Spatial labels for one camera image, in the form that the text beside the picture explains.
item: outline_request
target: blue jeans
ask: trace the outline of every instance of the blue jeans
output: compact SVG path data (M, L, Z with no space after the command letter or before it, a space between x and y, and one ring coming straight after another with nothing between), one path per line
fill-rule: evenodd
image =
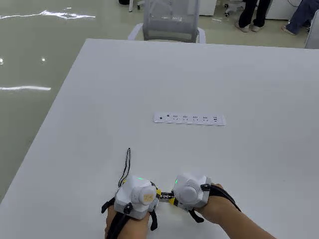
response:
M307 20L311 21L313 19L318 9L319 0L302 0L286 29L297 34Z

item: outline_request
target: floor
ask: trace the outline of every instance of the floor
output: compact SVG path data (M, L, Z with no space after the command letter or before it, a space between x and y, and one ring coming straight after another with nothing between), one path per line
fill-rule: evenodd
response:
M200 17L207 43L302 48L298 36L268 20L259 33L234 27L238 14ZM86 38L126 39L143 11L116 0L2 0L0 2L0 202Z

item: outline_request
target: hand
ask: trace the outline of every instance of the hand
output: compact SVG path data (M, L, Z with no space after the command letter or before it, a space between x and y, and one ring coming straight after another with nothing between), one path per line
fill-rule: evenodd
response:
M114 207L110 206L108 208L108 216L106 217L105 238L115 215L116 211L114 210ZM120 232L118 239L145 239L148 232L149 217L150 214L147 213L147 215L141 220L134 218L129 219Z
M220 184L213 184L217 187L223 188ZM208 198L207 204L202 208L195 208L195 210L203 215L203 217L215 224L220 224L222 214L228 213L230 210L237 210L235 206L226 198L211 196Z

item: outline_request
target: forearm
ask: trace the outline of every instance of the forearm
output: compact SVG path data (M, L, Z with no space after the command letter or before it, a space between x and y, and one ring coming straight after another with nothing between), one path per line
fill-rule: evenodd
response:
M224 211L219 225L231 239L275 239L235 208Z

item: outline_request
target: office chair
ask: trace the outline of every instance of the office chair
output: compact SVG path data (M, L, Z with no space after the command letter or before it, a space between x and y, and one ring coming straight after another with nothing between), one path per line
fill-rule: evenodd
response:
M313 18L305 48L319 49L319 10L316 11Z
M230 13L236 12L239 8L244 9L246 5L245 0L230 0L224 4L226 11L224 12L225 17L229 17Z
M144 23L137 24L128 40L135 40L143 28L144 40L173 40L206 43L205 31L199 27L199 0L146 0Z

